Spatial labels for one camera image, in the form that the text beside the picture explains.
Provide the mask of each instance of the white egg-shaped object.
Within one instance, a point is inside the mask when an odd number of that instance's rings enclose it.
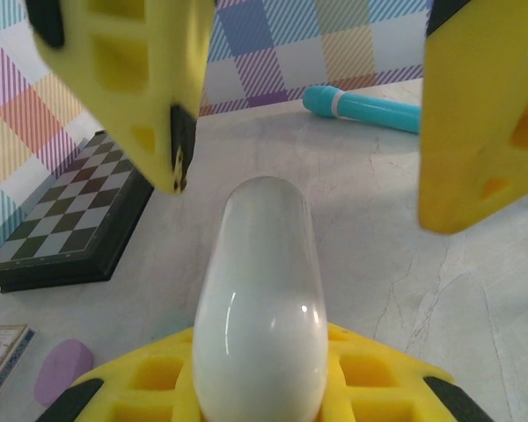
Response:
[[[311,422],[326,387],[327,321],[311,213],[279,178],[231,194],[194,324],[208,422]]]

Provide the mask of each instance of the white table surface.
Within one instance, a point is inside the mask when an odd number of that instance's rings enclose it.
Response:
[[[363,90],[417,104],[420,91]],[[450,371],[495,421],[528,422],[528,197],[436,236],[416,221],[418,163],[417,136],[317,118],[301,102],[201,119],[186,193],[153,193],[111,281],[0,295],[0,324],[40,332],[0,422],[43,411],[33,384],[66,338],[102,364],[189,326],[227,196],[259,175],[310,202],[331,322]]]

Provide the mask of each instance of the purple object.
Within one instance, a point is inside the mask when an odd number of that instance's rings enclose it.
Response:
[[[33,396],[37,403],[49,407],[72,383],[94,366],[94,356],[88,347],[75,339],[59,343],[47,355]]]

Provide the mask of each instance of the plaid backdrop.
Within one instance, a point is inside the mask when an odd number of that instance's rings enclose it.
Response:
[[[220,0],[202,115],[420,77],[430,4]],[[96,128],[37,55],[22,0],[0,0],[0,246]]]
[[[430,0],[219,0],[202,115],[422,76]]]
[[[97,127],[38,57],[21,0],[0,0],[0,247]]]

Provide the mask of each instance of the checkered board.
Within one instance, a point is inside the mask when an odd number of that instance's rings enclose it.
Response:
[[[0,249],[2,292],[109,280],[152,190],[95,135]]]

